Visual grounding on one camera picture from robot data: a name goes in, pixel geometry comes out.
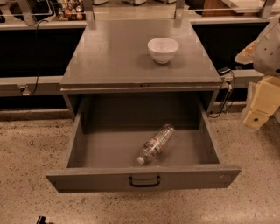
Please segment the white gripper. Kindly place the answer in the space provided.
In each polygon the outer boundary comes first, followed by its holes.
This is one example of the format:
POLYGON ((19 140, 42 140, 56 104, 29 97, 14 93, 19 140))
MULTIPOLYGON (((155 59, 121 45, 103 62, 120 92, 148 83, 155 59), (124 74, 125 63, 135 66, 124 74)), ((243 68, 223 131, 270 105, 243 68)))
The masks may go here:
POLYGON ((259 130, 280 107, 280 79, 267 76, 255 84, 250 109, 242 118, 242 125, 259 130))

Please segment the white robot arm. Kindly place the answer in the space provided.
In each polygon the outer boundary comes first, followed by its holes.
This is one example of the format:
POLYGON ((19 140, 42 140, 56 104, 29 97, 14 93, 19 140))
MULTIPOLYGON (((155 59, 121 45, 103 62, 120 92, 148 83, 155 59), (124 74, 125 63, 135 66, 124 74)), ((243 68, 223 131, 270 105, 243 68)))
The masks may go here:
POLYGON ((263 74, 248 84, 247 105, 241 124, 247 130, 259 130, 280 107, 280 15, 274 16, 257 39, 239 52, 234 61, 263 74))

